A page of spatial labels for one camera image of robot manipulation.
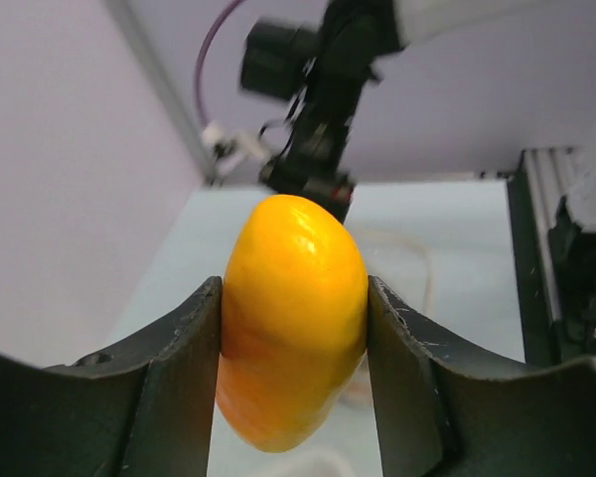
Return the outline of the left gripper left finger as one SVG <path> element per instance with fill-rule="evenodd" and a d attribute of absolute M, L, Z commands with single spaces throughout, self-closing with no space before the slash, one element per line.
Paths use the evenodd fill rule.
<path fill-rule="evenodd" d="M 222 282 L 76 363 L 0 355 L 0 476 L 203 476 Z"/>

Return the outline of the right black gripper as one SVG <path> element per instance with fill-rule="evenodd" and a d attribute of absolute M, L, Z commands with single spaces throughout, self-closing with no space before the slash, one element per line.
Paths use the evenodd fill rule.
<path fill-rule="evenodd" d="M 339 170 L 348 133 L 345 120 L 303 107 L 292 124 L 287 150 L 263 166 L 259 182 L 279 194 L 325 203 L 323 208 L 343 224 L 355 189 L 349 175 Z"/>

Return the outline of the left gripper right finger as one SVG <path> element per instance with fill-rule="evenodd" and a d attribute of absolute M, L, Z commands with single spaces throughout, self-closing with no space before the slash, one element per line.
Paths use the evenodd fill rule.
<path fill-rule="evenodd" d="M 368 358 L 386 476 L 596 476 L 596 357 L 537 369 L 369 288 Z"/>

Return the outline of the clear zip top bag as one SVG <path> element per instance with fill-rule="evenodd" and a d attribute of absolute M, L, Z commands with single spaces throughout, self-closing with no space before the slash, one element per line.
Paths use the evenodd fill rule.
<path fill-rule="evenodd" d="M 434 269 L 430 248 L 404 232 L 355 225 L 349 231 L 361 250 L 370 275 L 380 278 L 405 304 L 430 313 Z"/>

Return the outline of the orange papaya slice toy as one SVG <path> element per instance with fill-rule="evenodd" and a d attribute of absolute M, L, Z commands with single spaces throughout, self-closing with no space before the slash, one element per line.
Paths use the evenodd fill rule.
<path fill-rule="evenodd" d="M 223 276 L 217 405 L 245 442 L 289 451 L 327 419 L 367 348 L 369 277 L 347 229 L 315 203 L 261 201 Z"/>

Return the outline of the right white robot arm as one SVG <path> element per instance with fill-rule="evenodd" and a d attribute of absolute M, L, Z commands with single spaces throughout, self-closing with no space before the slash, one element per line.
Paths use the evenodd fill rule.
<path fill-rule="evenodd" d="M 355 188 L 338 167 L 373 62 L 526 1 L 331 1 L 317 30 L 259 20 L 245 41 L 239 84 L 267 98 L 302 98 L 285 149 L 258 180 L 308 198 L 343 220 Z"/>

